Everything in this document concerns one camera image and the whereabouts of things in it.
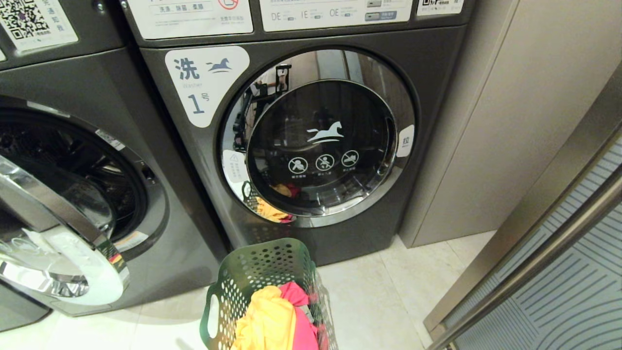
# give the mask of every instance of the front-loading washer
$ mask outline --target front-loading washer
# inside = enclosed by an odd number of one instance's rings
[[[319,264],[391,243],[474,3],[121,1],[233,245]]]
[[[0,280],[72,316],[214,282],[220,224],[119,4],[0,14]]]

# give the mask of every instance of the horse logo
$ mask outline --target horse logo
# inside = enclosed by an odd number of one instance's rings
[[[220,63],[214,64],[210,62],[206,64],[207,65],[211,64],[211,68],[208,70],[208,72],[224,73],[224,72],[229,72],[231,70],[231,67],[229,67],[227,63],[229,63],[229,60],[227,58],[223,58],[223,60],[220,61]]]
[[[315,133],[315,136],[308,139],[307,142],[314,141],[313,144],[322,143],[322,142],[333,142],[339,141],[336,138],[342,138],[343,135],[339,134],[337,129],[341,129],[341,122],[334,122],[328,130],[318,130],[318,129],[309,129],[308,133]]]

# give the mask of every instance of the green laundry basket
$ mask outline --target green laundry basket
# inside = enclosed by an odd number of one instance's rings
[[[338,350],[328,293],[307,247],[296,239],[279,239],[231,252],[220,264],[218,281],[207,291],[200,334],[209,350],[229,350],[236,321],[246,314],[251,295],[268,285],[295,281],[309,295],[320,350]]]

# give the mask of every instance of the tiled floor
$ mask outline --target tiled floor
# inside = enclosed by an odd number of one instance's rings
[[[425,349],[422,324],[492,232],[406,249],[390,248],[319,268],[330,294],[340,350]],[[0,333],[0,349],[204,349],[198,322],[206,289],[110,313],[43,321]]]

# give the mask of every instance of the qr code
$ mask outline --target qr code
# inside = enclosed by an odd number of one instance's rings
[[[0,0],[0,19],[16,40],[51,34],[35,0]]]

